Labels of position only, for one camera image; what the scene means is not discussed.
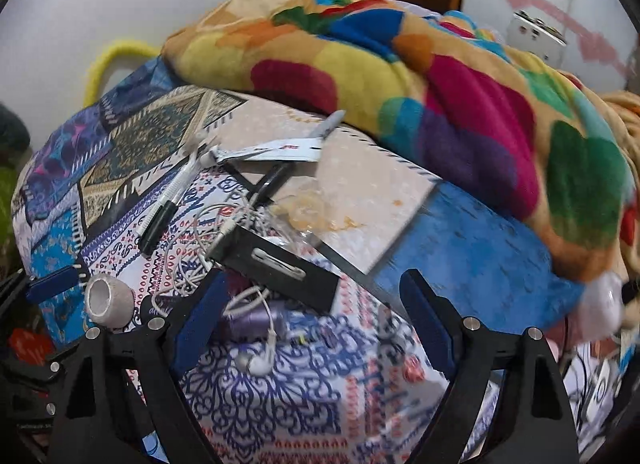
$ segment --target colorful blanket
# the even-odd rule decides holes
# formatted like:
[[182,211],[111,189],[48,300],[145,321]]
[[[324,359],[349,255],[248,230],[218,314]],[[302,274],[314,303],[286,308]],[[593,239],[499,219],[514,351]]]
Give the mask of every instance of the colorful blanket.
[[[387,0],[228,0],[162,55],[200,86],[344,108],[384,147],[524,221],[558,274],[626,277],[637,197],[614,115],[574,76],[460,12],[437,21]],[[637,256],[625,260],[638,271]]]

